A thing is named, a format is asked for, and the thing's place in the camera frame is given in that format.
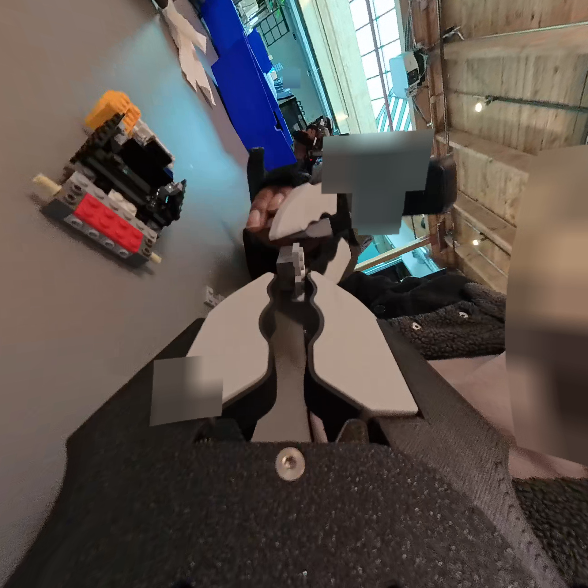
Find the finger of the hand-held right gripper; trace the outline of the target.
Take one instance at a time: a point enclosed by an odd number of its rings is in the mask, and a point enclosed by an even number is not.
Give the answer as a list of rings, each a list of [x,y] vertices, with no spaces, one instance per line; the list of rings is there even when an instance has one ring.
[[[337,195],[322,192],[322,184],[303,184],[292,189],[277,210],[269,229],[270,241],[304,232],[323,215],[335,215]]]
[[[348,273],[352,261],[352,251],[348,241],[340,238],[334,251],[334,257],[327,261],[326,269],[323,272],[324,278],[333,283],[341,283]]]

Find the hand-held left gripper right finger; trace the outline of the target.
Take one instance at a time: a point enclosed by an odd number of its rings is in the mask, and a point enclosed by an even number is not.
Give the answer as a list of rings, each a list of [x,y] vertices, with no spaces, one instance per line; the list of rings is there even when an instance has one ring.
[[[406,419],[419,408],[374,314],[318,272],[307,276],[305,403],[333,442],[349,420]]]

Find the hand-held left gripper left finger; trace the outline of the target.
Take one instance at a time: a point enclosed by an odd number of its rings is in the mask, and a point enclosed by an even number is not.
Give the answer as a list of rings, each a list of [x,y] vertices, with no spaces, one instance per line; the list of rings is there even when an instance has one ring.
[[[273,287],[268,272],[225,298],[204,320],[187,357],[197,416],[234,421],[246,440],[277,398]]]

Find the white square brick plate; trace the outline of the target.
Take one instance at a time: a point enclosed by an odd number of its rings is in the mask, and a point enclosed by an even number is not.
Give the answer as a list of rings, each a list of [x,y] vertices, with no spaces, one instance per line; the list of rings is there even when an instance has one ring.
[[[292,246],[293,266],[295,270],[294,280],[294,299],[297,302],[303,302],[305,298],[305,254],[300,243],[294,243]]]

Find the toy brick car model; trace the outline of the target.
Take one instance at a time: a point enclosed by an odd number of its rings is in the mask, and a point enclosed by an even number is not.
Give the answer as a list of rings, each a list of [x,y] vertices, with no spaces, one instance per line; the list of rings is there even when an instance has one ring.
[[[163,229],[180,218],[186,180],[127,94],[108,90],[85,118],[88,136],[59,182],[33,178],[40,211],[130,268],[159,263]]]

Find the person's right hand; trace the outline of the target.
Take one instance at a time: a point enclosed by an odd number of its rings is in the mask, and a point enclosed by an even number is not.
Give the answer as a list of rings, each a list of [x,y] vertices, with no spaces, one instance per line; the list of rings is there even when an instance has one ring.
[[[254,233],[269,230],[277,211],[291,191],[291,187],[265,187],[261,189],[252,201],[246,229]]]

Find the person's dark fleece jacket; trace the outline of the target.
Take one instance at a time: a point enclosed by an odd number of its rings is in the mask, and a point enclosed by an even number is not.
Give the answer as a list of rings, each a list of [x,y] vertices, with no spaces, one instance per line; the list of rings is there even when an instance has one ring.
[[[378,422],[378,433],[425,458],[468,496],[542,587],[587,587],[587,479],[514,479],[510,444],[429,361],[505,354],[506,296],[459,273],[351,273],[341,287],[389,325],[425,424]]]

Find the white ceiling device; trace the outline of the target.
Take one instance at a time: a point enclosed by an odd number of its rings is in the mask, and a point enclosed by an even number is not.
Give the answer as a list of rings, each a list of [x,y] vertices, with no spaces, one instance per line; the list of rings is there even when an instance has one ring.
[[[389,60],[392,78],[392,95],[409,99],[415,96],[426,77],[429,53],[426,48],[416,47]]]

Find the blue plastic bin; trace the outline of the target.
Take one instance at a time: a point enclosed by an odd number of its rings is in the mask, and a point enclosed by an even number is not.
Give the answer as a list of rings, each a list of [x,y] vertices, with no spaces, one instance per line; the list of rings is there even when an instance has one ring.
[[[261,35],[246,33],[232,1],[204,1],[201,15],[218,55],[211,66],[231,123],[247,150],[263,148],[269,171],[296,162]]]

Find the torn white paper bag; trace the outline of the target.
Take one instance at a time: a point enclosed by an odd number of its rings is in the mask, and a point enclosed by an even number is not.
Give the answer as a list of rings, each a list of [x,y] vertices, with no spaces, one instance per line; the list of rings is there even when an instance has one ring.
[[[194,29],[176,9],[173,1],[167,1],[166,7],[161,11],[176,45],[183,77],[195,92],[202,93],[210,107],[216,106],[208,74],[196,52],[196,49],[199,49],[205,54],[206,36]]]

